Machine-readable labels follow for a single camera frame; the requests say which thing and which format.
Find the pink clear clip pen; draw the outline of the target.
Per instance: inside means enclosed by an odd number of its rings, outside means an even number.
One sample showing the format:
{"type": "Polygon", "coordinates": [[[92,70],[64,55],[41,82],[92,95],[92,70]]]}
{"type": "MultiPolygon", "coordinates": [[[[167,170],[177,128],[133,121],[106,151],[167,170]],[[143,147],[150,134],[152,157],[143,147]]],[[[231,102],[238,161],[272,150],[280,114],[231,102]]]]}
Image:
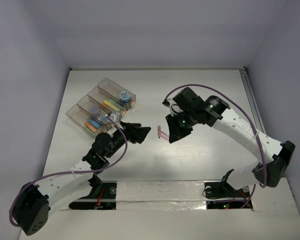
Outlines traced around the pink clear clip pen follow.
{"type": "Polygon", "coordinates": [[[159,139],[164,139],[166,141],[169,141],[169,135],[162,131],[161,126],[157,126],[157,136],[159,139]]]}

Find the green highlighter pen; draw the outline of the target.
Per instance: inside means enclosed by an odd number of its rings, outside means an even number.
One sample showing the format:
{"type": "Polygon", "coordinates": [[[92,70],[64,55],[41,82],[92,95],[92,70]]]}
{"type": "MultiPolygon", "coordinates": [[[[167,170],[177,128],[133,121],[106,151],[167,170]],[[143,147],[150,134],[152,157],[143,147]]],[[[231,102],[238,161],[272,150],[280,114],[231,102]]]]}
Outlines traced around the green highlighter pen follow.
{"type": "Polygon", "coordinates": [[[121,109],[123,106],[120,105],[119,103],[117,103],[116,101],[114,101],[113,99],[108,99],[108,101],[113,104],[114,106],[116,106],[117,108],[121,109]]]}

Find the blue slime jar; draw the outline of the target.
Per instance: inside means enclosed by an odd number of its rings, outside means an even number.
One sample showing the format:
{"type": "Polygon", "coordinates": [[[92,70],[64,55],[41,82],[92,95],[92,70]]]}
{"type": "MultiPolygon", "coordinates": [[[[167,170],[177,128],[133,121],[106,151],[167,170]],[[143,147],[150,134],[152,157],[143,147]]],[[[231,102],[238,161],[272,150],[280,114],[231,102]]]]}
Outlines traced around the blue slime jar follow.
{"type": "Polygon", "coordinates": [[[119,100],[123,103],[128,103],[131,99],[131,93],[127,90],[121,91],[119,93],[119,100]]]}

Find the green clear clip pen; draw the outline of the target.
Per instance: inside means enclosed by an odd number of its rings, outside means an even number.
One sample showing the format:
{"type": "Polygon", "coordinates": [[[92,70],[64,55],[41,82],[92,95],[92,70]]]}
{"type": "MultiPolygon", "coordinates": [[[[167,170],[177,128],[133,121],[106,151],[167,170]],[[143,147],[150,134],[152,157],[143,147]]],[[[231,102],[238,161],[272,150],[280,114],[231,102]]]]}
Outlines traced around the green clear clip pen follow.
{"type": "Polygon", "coordinates": [[[92,132],[91,130],[87,129],[87,131],[92,134],[92,135],[96,135],[96,133],[92,132]]]}

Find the blue clear clip pen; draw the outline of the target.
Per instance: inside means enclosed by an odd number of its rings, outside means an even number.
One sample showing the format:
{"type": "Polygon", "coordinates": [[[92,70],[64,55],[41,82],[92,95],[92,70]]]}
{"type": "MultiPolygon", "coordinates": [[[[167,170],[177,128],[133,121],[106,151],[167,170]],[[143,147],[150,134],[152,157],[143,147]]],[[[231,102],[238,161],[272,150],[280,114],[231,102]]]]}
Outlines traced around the blue clear clip pen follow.
{"type": "Polygon", "coordinates": [[[100,124],[97,123],[95,120],[91,119],[91,118],[88,118],[87,121],[94,127],[94,128],[99,128],[100,127],[100,124]]]}

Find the yellow highlighter pen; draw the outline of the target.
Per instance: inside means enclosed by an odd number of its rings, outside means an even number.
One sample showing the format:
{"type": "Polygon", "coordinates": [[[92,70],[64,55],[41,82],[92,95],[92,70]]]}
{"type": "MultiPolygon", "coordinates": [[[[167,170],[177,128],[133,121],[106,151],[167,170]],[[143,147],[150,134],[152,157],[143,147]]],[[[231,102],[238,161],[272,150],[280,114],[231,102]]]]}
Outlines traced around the yellow highlighter pen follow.
{"type": "Polygon", "coordinates": [[[103,104],[106,105],[107,107],[109,107],[110,109],[116,111],[116,112],[118,112],[120,110],[118,107],[116,107],[114,104],[112,104],[108,100],[104,100],[103,104]]]}

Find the orange clear clip pen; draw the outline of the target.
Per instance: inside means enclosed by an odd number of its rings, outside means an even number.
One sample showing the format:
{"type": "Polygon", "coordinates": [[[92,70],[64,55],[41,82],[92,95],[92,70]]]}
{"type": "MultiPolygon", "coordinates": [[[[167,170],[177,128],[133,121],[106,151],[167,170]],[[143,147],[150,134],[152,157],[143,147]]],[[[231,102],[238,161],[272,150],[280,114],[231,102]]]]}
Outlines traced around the orange clear clip pen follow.
{"type": "Polygon", "coordinates": [[[85,127],[86,127],[87,129],[91,130],[93,133],[96,133],[96,132],[98,131],[97,128],[93,127],[93,126],[92,126],[89,122],[87,122],[87,121],[84,123],[84,125],[85,125],[85,127]]]}

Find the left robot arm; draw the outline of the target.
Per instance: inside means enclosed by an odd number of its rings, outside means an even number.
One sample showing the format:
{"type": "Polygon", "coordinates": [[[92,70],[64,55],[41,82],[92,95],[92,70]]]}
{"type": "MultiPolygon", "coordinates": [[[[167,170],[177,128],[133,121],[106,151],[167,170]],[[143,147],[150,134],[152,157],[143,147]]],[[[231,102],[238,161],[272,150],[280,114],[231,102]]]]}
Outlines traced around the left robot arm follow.
{"type": "Polygon", "coordinates": [[[11,224],[31,236],[54,212],[81,197],[98,196],[102,186],[98,174],[112,167],[108,159],[120,148],[126,152],[128,143],[141,144],[150,131],[140,123],[120,122],[114,133],[99,133],[88,153],[70,170],[42,176],[20,189],[9,209],[11,224]]]}

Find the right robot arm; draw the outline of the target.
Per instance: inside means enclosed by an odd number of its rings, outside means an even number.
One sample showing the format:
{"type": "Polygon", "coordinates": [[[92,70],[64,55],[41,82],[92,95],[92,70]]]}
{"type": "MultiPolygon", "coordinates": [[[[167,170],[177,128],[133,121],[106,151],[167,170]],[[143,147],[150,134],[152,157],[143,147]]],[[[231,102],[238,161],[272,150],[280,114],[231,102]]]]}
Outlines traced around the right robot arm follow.
{"type": "Polygon", "coordinates": [[[170,143],[191,134],[197,124],[218,130],[248,150],[257,161],[239,169],[230,169],[220,181],[205,184],[204,195],[210,199],[232,197],[246,186],[275,188],[289,166],[296,146],[280,142],[257,131],[251,119],[240,117],[222,98],[211,95],[206,100],[186,86],[162,104],[169,108],[165,117],[170,143]]]}

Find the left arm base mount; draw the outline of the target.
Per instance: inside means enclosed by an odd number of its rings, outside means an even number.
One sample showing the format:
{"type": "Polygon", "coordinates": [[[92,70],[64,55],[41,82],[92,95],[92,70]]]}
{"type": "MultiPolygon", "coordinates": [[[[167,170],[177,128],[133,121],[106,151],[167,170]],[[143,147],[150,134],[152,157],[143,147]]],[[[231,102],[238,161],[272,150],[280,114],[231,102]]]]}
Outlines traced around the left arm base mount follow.
{"type": "Polygon", "coordinates": [[[102,181],[94,176],[89,181],[92,189],[87,196],[71,202],[68,207],[71,210],[115,210],[117,206],[117,182],[102,181]]]}

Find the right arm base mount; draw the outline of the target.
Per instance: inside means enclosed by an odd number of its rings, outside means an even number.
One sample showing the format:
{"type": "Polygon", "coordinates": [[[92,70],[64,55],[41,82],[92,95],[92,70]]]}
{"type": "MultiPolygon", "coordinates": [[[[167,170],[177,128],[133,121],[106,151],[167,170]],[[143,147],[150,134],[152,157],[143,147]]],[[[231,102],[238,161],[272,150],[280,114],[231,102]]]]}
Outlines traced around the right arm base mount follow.
{"type": "Polygon", "coordinates": [[[227,183],[229,175],[234,170],[229,170],[221,179],[221,181],[208,181],[204,184],[202,195],[207,199],[208,210],[230,210],[230,209],[253,209],[250,197],[250,191],[244,193],[243,189],[235,190],[227,183]]]}

